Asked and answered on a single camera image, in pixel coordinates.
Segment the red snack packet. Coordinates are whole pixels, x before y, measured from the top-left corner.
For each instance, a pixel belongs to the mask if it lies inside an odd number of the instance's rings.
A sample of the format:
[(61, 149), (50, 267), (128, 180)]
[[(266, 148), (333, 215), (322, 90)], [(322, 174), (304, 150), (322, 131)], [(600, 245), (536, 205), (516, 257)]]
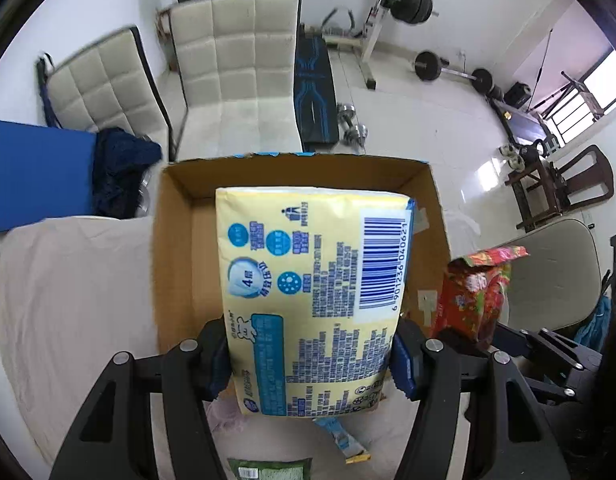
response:
[(431, 335), (488, 349), (507, 298), (512, 262), (528, 255), (524, 246), (512, 245), (452, 260), (443, 277)]

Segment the green snack packet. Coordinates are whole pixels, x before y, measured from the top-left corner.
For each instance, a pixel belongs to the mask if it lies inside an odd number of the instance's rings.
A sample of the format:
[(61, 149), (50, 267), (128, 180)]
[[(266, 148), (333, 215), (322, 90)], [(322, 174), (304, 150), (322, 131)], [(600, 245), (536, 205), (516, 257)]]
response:
[(269, 460), (227, 460), (236, 479), (242, 480), (309, 480), (311, 458), (291, 462), (270, 462)]

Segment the blue Nestle milk powder sachet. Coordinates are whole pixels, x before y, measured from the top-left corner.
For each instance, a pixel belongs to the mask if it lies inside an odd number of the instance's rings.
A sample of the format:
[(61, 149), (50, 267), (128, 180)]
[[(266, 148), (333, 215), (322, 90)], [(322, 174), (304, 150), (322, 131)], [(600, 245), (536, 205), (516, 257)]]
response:
[(368, 462), (372, 458), (371, 453), (345, 429), (337, 417), (318, 417), (312, 421), (333, 438), (347, 465)]

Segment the yellow tissue pack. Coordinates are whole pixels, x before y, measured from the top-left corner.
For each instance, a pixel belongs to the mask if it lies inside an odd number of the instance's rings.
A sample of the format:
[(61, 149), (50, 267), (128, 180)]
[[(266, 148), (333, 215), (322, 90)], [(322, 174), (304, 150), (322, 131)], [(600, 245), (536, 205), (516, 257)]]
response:
[(272, 275), (218, 243), (227, 342), (247, 415), (316, 418), (369, 410), (381, 396), (408, 274), (415, 204), (390, 192), (335, 188), (219, 188), (219, 226), (297, 196), (317, 228), (327, 271)]

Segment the lilac sock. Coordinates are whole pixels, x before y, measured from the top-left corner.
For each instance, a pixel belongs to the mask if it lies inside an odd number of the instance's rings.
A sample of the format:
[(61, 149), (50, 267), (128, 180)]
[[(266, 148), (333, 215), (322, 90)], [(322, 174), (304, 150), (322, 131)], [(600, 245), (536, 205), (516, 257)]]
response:
[(213, 434), (242, 432), (247, 419), (239, 409), (236, 396), (221, 394), (216, 400), (205, 404), (208, 426)]

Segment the grey plastic chair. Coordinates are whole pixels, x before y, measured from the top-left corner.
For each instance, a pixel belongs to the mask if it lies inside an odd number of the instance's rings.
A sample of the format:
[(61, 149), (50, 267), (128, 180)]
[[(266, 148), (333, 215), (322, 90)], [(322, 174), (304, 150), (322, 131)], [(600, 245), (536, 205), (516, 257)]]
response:
[(528, 255), (512, 263), (506, 324), (516, 330), (560, 330), (594, 310), (602, 274), (590, 229), (565, 218), (510, 240)]

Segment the grey table cloth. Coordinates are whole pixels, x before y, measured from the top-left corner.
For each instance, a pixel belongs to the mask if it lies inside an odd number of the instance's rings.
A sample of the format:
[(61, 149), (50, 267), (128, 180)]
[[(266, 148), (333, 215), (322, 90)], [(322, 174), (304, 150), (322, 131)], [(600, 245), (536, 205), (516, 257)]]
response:
[[(151, 291), (152, 222), (65, 218), (15, 229), (0, 243), (0, 356), (37, 448), (52, 462), (95, 379), (118, 351), (158, 351)], [(212, 434), (223, 462), (311, 458), (316, 479), (390, 479), (417, 412), (392, 382), (374, 411), (343, 426), (371, 453), (347, 465), (333, 438), (306, 419), (246, 417)]]

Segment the dark wooden chair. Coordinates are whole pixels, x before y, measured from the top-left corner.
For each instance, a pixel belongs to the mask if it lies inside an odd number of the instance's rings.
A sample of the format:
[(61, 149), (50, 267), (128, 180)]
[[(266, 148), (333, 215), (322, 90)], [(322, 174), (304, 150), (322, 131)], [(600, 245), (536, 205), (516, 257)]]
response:
[[(614, 170), (606, 155), (591, 144), (557, 167), (539, 158), (523, 170), (514, 170), (505, 181), (512, 189), (521, 222), (517, 230), (529, 233), (555, 217), (597, 206), (614, 196)], [(541, 188), (546, 207), (534, 214), (528, 195)]]

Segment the chrome dumbbell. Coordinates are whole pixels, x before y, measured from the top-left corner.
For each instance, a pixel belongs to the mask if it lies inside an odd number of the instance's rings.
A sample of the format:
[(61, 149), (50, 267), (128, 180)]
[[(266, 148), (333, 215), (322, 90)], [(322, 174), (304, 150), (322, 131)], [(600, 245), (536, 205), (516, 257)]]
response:
[(337, 120), (344, 128), (344, 144), (365, 150), (367, 127), (357, 121), (357, 110), (350, 103), (337, 104)]

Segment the dark blue cloth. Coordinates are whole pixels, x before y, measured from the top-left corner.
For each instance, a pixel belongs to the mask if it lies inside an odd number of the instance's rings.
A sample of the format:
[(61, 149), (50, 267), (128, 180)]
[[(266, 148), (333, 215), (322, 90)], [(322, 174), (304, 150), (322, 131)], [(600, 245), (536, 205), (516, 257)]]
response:
[(95, 134), (91, 169), (92, 214), (119, 220), (136, 216), (144, 176), (161, 161), (161, 147), (147, 136), (114, 127)]

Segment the treadmill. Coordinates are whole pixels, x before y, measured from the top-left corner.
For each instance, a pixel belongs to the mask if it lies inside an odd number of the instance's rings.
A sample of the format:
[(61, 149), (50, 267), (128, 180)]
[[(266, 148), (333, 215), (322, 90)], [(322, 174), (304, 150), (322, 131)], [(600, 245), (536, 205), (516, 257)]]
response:
[(562, 72), (566, 83), (538, 104), (531, 105), (531, 96), (528, 92), (528, 100), (522, 104), (510, 105), (504, 101), (504, 93), (500, 87), (494, 86), (486, 95), (486, 102), (490, 105), (496, 118), (506, 134), (509, 144), (514, 148), (525, 145), (542, 145), (544, 153), (554, 153), (566, 144), (562, 131), (553, 120), (553, 115), (574, 98), (580, 98), (581, 103), (576, 107), (589, 110), (588, 103), (583, 96), (588, 92), (588, 87), (583, 81), (574, 79)]

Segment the black blue weight bench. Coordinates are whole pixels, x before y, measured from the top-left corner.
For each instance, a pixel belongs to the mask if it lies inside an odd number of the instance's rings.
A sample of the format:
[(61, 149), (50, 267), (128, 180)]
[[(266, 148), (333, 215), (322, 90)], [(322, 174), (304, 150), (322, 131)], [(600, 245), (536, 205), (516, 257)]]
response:
[(307, 35), (303, 29), (297, 37), (294, 107), (297, 128), (306, 151), (339, 141), (329, 49), (320, 35)]

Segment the floor barbell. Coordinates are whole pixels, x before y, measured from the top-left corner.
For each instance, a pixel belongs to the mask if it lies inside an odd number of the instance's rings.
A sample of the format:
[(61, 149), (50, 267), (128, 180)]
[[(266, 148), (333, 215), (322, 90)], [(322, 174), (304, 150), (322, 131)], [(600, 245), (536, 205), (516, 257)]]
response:
[(434, 52), (422, 51), (415, 56), (412, 62), (414, 73), (422, 81), (435, 81), (441, 75), (450, 75), (469, 80), (479, 94), (485, 96), (494, 88), (494, 81), (489, 70), (476, 68), (471, 74), (463, 70), (454, 70), (449, 66), (449, 62), (440, 58)]

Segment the white quilted chair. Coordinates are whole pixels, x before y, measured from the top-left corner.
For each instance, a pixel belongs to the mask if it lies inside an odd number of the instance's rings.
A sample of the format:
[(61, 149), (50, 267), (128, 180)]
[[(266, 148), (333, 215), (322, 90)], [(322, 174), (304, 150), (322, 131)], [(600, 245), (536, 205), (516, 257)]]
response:
[(136, 26), (115, 30), (53, 67), (46, 92), (61, 127), (122, 128), (148, 136), (161, 146), (163, 159), (173, 159), (171, 122)]
[(185, 114), (175, 158), (302, 149), (294, 104), (301, 0), (194, 0), (169, 27)]

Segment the white quilted chair near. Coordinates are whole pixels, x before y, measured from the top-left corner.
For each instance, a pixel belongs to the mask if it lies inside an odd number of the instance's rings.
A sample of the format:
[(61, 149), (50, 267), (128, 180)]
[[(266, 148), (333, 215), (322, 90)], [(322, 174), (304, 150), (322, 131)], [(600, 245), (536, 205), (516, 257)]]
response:
[(185, 114), (175, 158), (302, 149), (294, 104), (301, 0), (194, 0), (169, 27)]

